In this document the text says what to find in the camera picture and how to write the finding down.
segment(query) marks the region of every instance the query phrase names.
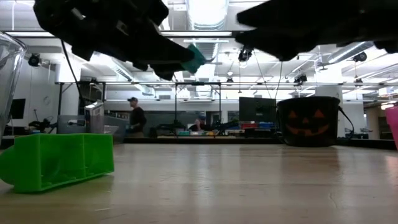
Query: wooden table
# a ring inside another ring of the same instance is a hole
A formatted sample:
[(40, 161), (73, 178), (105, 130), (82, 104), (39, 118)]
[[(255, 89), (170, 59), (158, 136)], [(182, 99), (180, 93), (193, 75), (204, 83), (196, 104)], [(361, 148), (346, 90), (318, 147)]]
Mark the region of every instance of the wooden table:
[(235, 136), (158, 136), (162, 139), (236, 139)]
[(0, 223), (398, 222), (398, 152), (130, 144), (116, 171), (38, 195), (0, 182)]

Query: black monitor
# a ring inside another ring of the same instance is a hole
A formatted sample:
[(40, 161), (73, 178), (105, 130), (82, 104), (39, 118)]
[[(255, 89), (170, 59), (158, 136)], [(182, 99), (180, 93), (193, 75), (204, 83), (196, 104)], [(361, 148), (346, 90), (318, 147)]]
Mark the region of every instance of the black monitor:
[(239, 120), (275, 123), (276, 100), (239, 97)]
[(24, 119), (26, 99), (12, 100), (10, 116), (12, 119)]

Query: green 3d-printed object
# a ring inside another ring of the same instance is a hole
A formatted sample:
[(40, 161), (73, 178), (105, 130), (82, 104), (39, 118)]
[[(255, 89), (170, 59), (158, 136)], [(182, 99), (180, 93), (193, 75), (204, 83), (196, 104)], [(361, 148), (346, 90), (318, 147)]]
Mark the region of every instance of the green 3d-printed object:
[(24, 136), (0, 154), (0, 179), (19, 193), (41, 192), (113, 171), (108, 134)]

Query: clear plastic cup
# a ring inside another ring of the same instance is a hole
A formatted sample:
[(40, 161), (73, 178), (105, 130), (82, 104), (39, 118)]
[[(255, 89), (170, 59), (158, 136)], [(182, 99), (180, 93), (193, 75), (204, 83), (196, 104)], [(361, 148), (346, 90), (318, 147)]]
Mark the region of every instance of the clear plastic cup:
[(20, 40), (0, 32), (0, 144), (26, 50)]

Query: man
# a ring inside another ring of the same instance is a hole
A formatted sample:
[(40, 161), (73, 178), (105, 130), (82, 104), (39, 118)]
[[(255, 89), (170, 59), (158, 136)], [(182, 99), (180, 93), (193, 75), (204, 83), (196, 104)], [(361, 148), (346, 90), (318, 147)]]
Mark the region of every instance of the man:
[(211, 127), (206, 123), (206, 116), (200, 115), (195, 124), (189, 127), (191, 131), (212, 131)]
[(147, 122), (144, 114), (144, 110), (138, 106), (138, 99), (132, 97), (128, 99), (130, 102), (130, 106), (132, 107), (132, 111), (130, 114), (130, 128), (128, 129), (128, 137), (129, 138), (143, 138), (144, 133), (142, 130)]

